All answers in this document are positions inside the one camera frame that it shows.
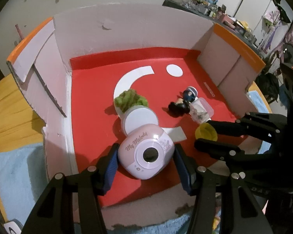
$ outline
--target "cardboard wall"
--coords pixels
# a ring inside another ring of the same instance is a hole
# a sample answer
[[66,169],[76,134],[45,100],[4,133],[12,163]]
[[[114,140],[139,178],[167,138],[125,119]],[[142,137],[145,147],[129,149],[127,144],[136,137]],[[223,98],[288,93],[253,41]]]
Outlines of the cardboard wall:
[[198,61],[233,112],[242,117],[257,111],[246,92],[265,64],[242,40],[215,24]]
[[101,4],[54,16],[63,62],[85,54],[145,47],[205,47],[213,23],[197,15],[153,4]]
[[76,173],[71,157],[71,75],[57,48],[53,19],[33,30],[10,54],[8,65],[30,106],[45,121],[43,128],[47,173]]

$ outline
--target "red mat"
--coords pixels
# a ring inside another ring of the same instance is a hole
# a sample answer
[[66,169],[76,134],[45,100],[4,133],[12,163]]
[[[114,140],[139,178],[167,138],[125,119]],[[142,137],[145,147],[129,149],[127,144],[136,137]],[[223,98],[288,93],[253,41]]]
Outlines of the red mat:
[[[193,147],[194,131],[198,124],[192,121],[189,115],[173,118],[166,112],[171,101],[177,100],[188,86],[193,86],[198,90],[198,96],[205,98],[213,107],[213,120],[235,121],[236,117],[229,110],[224,97],[196,61],[199,53],[177,48],[146,48],[72,58],[71,116],[79,171],[95,164],[101,156],[106,155],[113,143],[121,143],[124,140],[120,119],[113,105],[114,88],[124,74],[143,66],[152,66],[154,74],[141,77],[131,88],[146,97],[149,107],[157,114],[161,127],[182,127],[187,140],[182,141],[181,145],[187,155],[194,157],[199,165],[212,165],[215,159]],[[173,77],[168,74],[168,64],[178,65],[182,68],[183,75]],[[220,136],[219,140],[238,145],[243,139]],[[149,180],[135,179],[120,166],[111,190],[104,197],[100,197],[99,201],[102,206],[134,201],[179,182],[173,161]]]

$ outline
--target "plastic container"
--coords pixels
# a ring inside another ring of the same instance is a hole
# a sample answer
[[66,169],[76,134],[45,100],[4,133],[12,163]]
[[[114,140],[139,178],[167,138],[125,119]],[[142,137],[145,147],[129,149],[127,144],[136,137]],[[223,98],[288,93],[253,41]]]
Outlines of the plastic container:
[[202,124],[214,115],[214,109],[204,98],[199,97],[190,104],[190,115],[195,122]]
[[155,112],[143,105],[129,108],[121,117],[121,130],[126,136],[145,124],[158,125],[158,117]]

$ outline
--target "green plush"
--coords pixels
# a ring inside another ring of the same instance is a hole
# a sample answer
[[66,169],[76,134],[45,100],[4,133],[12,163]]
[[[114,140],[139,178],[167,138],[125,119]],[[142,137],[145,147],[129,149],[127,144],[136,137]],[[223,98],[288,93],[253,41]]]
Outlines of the green plush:
[[121,93],[114,99],[114,105],[119,107],[123,113],[135,105],[149,107],[147,99],[137,94],[134,89],[129,89]]

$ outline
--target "container lid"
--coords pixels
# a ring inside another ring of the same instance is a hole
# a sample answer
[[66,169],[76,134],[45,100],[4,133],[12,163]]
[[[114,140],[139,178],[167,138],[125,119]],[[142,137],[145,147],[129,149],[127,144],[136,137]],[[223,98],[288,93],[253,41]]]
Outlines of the container lid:
[[127,136],[130,132],[145,124],[158,126],[158,117],[150,108],[143,105],[136,105],[124,113],[121,120],[121,129]]

